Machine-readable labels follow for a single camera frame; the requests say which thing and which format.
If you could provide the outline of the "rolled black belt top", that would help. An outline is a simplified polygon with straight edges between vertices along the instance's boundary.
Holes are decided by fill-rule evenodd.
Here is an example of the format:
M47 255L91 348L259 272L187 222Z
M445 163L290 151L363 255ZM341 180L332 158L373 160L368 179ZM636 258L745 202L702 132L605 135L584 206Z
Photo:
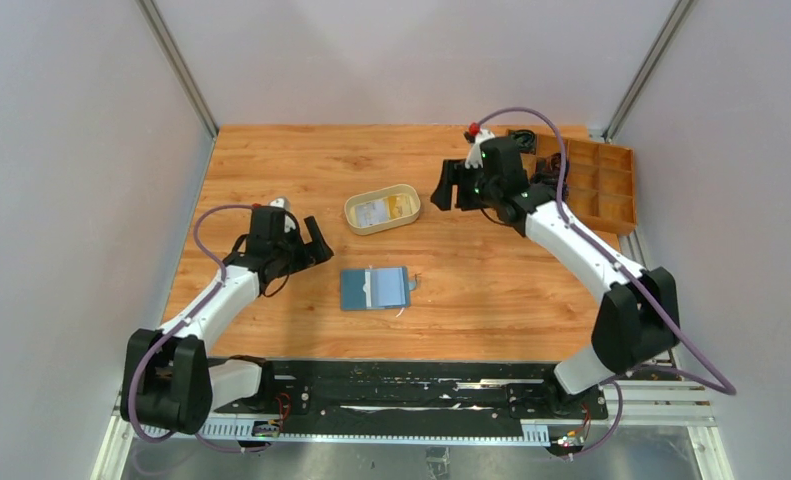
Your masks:
M538 137L529 129L511 129L507 135L516 143L520 153L534 154L536 152Z

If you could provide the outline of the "aluminium rail frame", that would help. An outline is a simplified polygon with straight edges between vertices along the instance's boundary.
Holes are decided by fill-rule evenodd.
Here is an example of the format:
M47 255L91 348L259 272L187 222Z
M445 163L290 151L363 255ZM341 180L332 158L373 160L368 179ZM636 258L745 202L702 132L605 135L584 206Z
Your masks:
M217 478L234 466L286 479L327 468L406 476L380 454L353 457L351 444L414 450L419 474L454 476L463 453L487 477L503 454L521 454L524 476L564 466L598 478L730 479L733 469L712 414L711 393L655 365L591 390L559 412L545 406L538 365L306 362L278 366L280 398L261 412L239 401L212 412L197 434L149 427L142 442L113 416L93 477L126 468L154 478Z

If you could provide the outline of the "white VIP credit card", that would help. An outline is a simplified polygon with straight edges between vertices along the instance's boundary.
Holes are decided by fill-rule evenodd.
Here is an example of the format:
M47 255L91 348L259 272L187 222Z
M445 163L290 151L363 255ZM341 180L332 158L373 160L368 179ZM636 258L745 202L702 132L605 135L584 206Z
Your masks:
M382 199L359 204L354 212L356 224L361 229L369 229L390 221L385 201Z

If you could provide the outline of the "rolled black belt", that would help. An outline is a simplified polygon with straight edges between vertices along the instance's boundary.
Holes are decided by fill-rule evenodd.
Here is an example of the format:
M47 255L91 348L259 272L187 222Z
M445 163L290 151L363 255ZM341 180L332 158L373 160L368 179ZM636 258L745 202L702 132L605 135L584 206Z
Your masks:
M507 135L516 143L520 153L534 154L536 152L538 137L529 129L511 129Z
M569 171L565 170L565 173L561 174L560 170L562 165L562 155L560 152L556 152L549 157L538 157L531 182L534 184L552 185L554 187L559 183L565 184Z

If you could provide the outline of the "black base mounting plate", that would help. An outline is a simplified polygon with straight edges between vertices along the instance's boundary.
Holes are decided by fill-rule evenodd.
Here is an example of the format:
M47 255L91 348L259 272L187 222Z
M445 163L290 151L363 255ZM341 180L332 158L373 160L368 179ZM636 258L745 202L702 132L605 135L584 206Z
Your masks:
M411 361L272 362L279 401L212 412L210 439L252 442L384 441L546 444L537 425L576 427L608 417L605 393L592 387L566 398L544 384L549 363Z

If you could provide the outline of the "cream oval tray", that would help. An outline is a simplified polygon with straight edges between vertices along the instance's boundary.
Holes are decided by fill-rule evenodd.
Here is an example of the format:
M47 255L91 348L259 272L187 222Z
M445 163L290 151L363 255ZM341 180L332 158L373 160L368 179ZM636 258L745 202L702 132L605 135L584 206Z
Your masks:
M417 190L408 184L396 184L357 194L344 204L349 229L368 236L415 222L422 211Z

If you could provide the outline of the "rolled black belt middle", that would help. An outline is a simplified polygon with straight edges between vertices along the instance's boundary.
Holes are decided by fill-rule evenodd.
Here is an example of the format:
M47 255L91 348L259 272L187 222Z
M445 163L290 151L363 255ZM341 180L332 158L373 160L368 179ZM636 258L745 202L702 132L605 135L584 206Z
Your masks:
M565 184L569 171L565 170L565 173L561 174L560 170L562 165L562 155L560 152L556 152L549 157L538 157L531 182L534 184L552 185L554 187L559 183Z

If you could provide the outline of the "blue leather card holder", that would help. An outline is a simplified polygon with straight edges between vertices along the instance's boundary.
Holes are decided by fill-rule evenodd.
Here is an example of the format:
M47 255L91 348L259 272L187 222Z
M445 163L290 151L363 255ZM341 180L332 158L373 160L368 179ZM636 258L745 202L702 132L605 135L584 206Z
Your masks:
M404 266L345 269L340 273L342 311L405 309L419 277Z

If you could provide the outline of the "wooden compartment organizer box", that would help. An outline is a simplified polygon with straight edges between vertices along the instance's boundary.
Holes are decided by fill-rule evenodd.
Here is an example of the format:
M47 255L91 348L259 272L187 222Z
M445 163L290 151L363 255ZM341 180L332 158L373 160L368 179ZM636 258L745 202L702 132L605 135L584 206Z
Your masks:
M533 176L538 157L560 152L551 132L536 133L534 154L521 153ZM565 137L568 153L568 197L573 213L590 229L627 236L637 225L635 158L630 148Z

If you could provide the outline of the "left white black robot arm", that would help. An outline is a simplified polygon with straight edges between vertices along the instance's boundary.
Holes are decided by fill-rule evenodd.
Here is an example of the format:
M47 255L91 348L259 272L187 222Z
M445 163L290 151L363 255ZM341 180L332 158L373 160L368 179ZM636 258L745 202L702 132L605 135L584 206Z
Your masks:
M316 218L297 219L281 198L242 208L250 214L249 230L223 257L200 238L202 224L218 210L195 221L193 240L216 263L214 277L171 320L138 329L127 342L120 415L148 442L196 435L227 404L264 413L279 401L272 362L250 355L214 360L209 353L245 308L274 296L272 282L321 265L334 252Z

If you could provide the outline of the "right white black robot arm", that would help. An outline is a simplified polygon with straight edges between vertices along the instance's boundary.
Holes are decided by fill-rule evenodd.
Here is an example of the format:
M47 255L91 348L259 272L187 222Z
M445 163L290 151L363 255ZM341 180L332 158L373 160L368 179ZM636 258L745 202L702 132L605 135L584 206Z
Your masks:
M560 182L534 183L509 137L475 142L467 157L442 164L432 203L442 211L493 210L498 219L551 253L599 301L589 344L557 364L542 403L567 417L582 392L676 346L674 277L649 270L595 237L564 204Z

